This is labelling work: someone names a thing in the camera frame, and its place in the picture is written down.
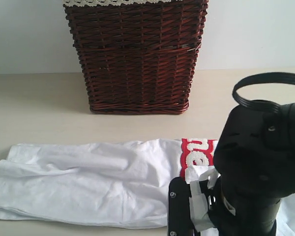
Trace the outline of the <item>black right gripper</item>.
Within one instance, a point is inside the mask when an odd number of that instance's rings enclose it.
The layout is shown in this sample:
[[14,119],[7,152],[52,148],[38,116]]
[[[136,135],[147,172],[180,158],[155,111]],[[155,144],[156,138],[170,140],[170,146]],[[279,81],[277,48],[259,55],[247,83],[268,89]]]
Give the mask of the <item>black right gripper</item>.
[[220,236],[275,236],[280,198],[239,192],[219,177],[208,215]]

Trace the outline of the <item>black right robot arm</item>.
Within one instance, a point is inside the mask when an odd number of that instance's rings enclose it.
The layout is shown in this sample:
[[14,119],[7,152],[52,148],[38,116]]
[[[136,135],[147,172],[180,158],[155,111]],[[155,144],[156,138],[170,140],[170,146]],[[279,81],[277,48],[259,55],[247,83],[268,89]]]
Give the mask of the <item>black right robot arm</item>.
[[216,147],[220,174],[209,215],[221,236],[273,236],[281,200],[295,193],[295,103],[279,114],[236,106]]

